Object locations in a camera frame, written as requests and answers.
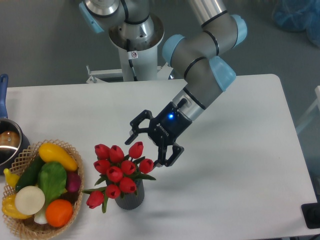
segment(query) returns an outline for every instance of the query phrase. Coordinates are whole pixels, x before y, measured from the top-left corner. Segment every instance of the green lettuce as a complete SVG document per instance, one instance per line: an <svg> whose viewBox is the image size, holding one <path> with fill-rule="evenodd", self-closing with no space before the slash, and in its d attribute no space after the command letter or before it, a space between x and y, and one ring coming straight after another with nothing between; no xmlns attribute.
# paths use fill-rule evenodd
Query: green lettuce
<svg viewBox="0 0 320 240"><path fill-rule="evenodd" d="M45 196L45 206L60 197L67 182L67 172L61 163L48 162L42 166L38 175L38 186Z"/></svg>

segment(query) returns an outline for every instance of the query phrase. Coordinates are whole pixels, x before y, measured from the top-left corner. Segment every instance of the gray vase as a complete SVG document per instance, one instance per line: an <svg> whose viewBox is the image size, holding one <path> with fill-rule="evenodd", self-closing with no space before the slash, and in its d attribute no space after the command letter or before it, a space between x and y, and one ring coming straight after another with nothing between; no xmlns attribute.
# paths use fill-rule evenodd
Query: gray vase
<svg viewBox="0 0 320 240"><path fill-rule="evenodd" d="M145 188L143 181L140 179L134 182L136 184L136 191L138 193L137 195L135 195L134 193L125 193L124 198L121 198L121 196L119 196L115 199L116 204L118 204L118 206L122 209L135 209L140 206L145 198Z"/></svg>

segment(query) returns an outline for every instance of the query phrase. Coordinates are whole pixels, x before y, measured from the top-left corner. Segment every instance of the cucumber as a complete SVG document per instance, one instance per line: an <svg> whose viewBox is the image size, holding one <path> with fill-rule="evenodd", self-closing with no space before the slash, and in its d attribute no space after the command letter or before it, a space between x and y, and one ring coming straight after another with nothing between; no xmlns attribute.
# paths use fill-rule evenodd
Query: cucumber
<svg viewBox="0 0 320 240"><path fill-rule="evenodd" d="M45 162L41 159L41 157L39 155L36 156L20 176L15 185L15 191L19 192L24 187L34 186L38 181L38 174L44 164Z"/></svg>

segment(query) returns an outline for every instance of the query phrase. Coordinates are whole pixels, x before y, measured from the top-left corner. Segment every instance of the tulip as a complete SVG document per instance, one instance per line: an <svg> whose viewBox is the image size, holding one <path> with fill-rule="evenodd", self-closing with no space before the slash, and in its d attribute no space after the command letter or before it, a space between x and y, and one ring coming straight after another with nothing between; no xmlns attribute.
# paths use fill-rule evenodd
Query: tulip
<svg viewBox="0 0 320 240"><path fill-rule="evenodd" d="M136 171L136 165L130 160L125 160L121 163L121 170L124 174L131 175Z"/></svg>
<svg viewBox="0 0 320 240"><path fill-rule="evenodd" d="M113 145L110 148L110 161L114 164L121 163L125 158L125 154L120 147Z"/></svg>
<svg viewBox="0 0 320 240"><path fill-rule="evenodd" d="M116 199L117 197L120 196L120 193L121 191L119 187L114 184L108 185L105 189L105 194L108 196L108 198L111 198L111 199Z"/></svg>
<svg viewBox="0 0 320 240"><path fill-rule="evenodd" d="M89 206L90 209L94 209L98 206L100 206L104 202L105 196L100 191L93 191L90 193L90 196L88 200L86 201L86 204Z"/></svg>
<svg viewBox="0 0 320 240"><path fill-rule="evenodd" d="M137 190L135 182L129 177L124 177L121 179L119 188L126 194L132 194Z"/></svg>
<svg viewBox="0 0 320 240"><path fill-rule="evenodd" d="M93 163L94 168L101 174L106 175L111 163L108 160L98 160Z"/></svg>
<svg viewBox="0 0 320 240"><path fill-rule="evenodd" d="M108 159L110 156L110 148L104 144L95 145L94 151L98 159Z"/></svg>
<svg viewBox="0 0 320 240"><path fill-rule="evenodd" d="M144 159L139 165L140 172L147 174L154 169L154 162L151 159Z"/></svg>
<svg viewBox="0 0 320 240"><path fill-rule="evenodd" d="M111 166L106 171L106 175L111 182L118 183L123 177L124 174L121 169L117 166Z"/></svg>
<svg viewBox="0 0 320 240"><path fill-rule="evenodd" d="M142 152L144 150L144 145L142 141L138 141L132 145L129 149L129 156L133 159L138 159L141 157Z"/></svg>

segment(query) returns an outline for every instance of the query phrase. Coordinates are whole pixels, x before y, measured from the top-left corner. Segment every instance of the yellow squash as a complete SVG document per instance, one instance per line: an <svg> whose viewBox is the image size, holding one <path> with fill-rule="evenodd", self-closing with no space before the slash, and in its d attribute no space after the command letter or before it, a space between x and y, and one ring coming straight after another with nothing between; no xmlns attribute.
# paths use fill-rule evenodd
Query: yellow squash
<svg viewBox="0 0 320 240"><path fill-rule="evenodd" d="M25 215L19 212L15 205L16 195L7 196L2 200L2 212L4 215L12 217L14 219L28 219L32 215Z"/></svg>
<svg viewBox="0 0 320 240"><path fill-rule="evenodd" d="M74 160L63 147L51 142L43 143L39 147L39 155L46 162L59 162L66 171L74 172L78 168L76 160Z"/></svg>

